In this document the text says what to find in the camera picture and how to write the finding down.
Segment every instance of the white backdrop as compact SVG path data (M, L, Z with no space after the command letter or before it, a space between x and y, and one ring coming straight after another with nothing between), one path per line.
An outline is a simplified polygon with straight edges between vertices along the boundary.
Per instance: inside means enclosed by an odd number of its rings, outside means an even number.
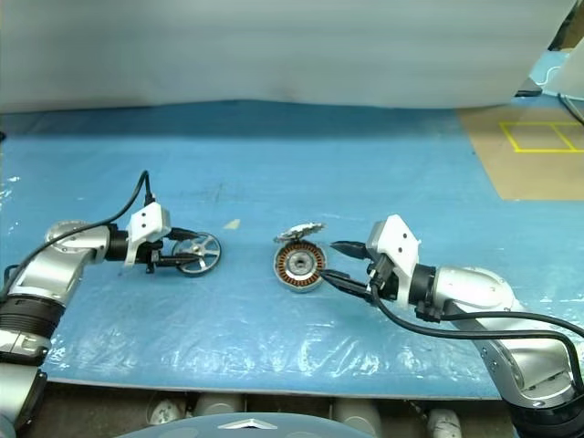
M4 0L0 110L508 101L575 0Z
M562 68L549 81L547 89L573 99L584 100L584 39L578 43Z

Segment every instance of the metal wheel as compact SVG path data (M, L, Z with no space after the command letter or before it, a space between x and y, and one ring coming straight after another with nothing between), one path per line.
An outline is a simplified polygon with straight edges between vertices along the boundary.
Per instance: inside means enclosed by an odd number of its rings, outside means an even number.
M172 255L195 254L199 256L195 261L185 263L176 268L187 276L202 276L217 266L221 258L221 244L214 235L197 233L198 236L190 240L177 242L172 249Z

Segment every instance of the black wire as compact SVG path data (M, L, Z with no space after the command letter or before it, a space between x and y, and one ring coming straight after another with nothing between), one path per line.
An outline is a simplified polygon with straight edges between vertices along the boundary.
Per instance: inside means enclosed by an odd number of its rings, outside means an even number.
M146 183L146 195L152 197L152 193L150 190L150 178L148 172L144 171L140 174L140 178L138 179L138 182L136 182L136 187L134 188L134 191L131 194L130 199L126 202L122 209L115 213L112 217L109 217L108 219L104 219L103 221L99 221L93 224L83 225L79 228L75 228L74 230L67 231L62 235L58 235L57 237L47 240L44 244L42 244L33 252L31 252L29 255L27 255L25 259L22 262L20 262L19 265L11 269L10 277L2 286L2 291L0 291L0 303L2 303L5 300L6 296L8 295L8 291L10 290L10 287L12 287L20 273L28 266L30 262L33 261L33 259L36 256L38 256L42 251L44 251L51 245L56 244L60 240L63 240L67 237L71 237L72 235L76 235L77 233L81 233L83 231L88 231L92 228L97 228L98 226L111 224L112 222L120 219L126 212L128 212L128 210L130 210L130 207L136 201L136 198L138 197L138 194L140 193L140 190L144 183Z
M12 271L15 267L18 267L18 265L9 265L5 268L5 270L4 270L4 283L6 281L8 281L8 278L10 278L10 271Z
M462 313L459 315L443 315L443 321L461 321L464 319L480 319L480 318L511 318L511 319L531 319L533 321L547 322L554 326L562 327L576 333L584 338L584 328L572 324L560 318L549 317L547 315L540 315L538 313L530 312L471 312Z
M412 324L405 319L394 315L391 310L383 304L380 298L379 289L376 285L371 285L371 296L375 306L383 312L393 323L403 329L413 331L420 335L431 336L443 339L466 339L466 340L493 340L493 339L555 339L564 344L568 352L568 360L572 369L572 378L577 391L584 391L584 381L579 366L578 352L572 341L564 334L553 330L489 330L489 331L458 331L458 330L441 330L438 328L429 328Z
M576 119L577 121L579 121L579 122L582 124L582 126L584 126L584 119L582 119L582 118L580 117L580 115L579 115L578 113L576 113L576 112L575 112L575 111L574 111L574 110L573 110L573 109L572 109L572 108L569 106L569 104L568 104L568 103L565 101L565 98L566 98L565 96L562 96L561 94L559 94L559 93L558 93L558 100L559 100L559 103L561 103L561 104L564 106L564 108L565 108L566 110L568 110L568 112L569 112L569 113L572 115L572 117L573 117L574 119Z

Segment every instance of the cable connector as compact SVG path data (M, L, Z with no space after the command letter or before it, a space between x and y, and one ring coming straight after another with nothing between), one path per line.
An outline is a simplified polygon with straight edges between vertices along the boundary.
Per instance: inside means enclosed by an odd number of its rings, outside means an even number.
M414 310L416 317L422 321L440 322L442 320L442 310L435 308L431 304L419 301Z
M154 194L152 194L152 192L147 192L144 195L144 206L150 205L151 203L155 203L155 202L156 202L156 198L154 197Z
M395 264L385 254L381 254L377 261L374 262L373 268L370 271L370 287L376 286L379 291L385 288L386 283L393 273Z

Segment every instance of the table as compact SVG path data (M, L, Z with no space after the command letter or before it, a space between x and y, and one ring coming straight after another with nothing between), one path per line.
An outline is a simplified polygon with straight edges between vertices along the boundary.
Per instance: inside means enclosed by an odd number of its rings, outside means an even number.
M282 287L272 238L309 221L327 224L314 238L325 245L365 240L398 213L422 240L421 263L489 268L532 310L582 322L584 204L501 200L454 111L239 101L9 115L4 126L2 266L54 222L116 212L142 169L175 226L224 246L202 278L89 266L43 367L53 381L497 396L472 343L406 332L329 286ZM365 276L332 250L328 266Z

